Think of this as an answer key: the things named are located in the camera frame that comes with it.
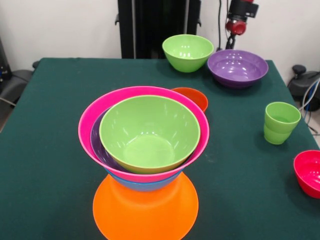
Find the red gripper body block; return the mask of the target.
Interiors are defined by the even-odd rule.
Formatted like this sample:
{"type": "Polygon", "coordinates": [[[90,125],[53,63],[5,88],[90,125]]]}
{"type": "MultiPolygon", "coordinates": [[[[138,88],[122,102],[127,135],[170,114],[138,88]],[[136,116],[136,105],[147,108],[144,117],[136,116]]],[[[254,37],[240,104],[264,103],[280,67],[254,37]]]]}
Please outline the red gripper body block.
{"type": "Polygon", "coordinates": [[[229,20],[226,23],[226,30],[230,32],[231,35],[242,35],[247,29],[246,22],[242,20],[229,20]]]}

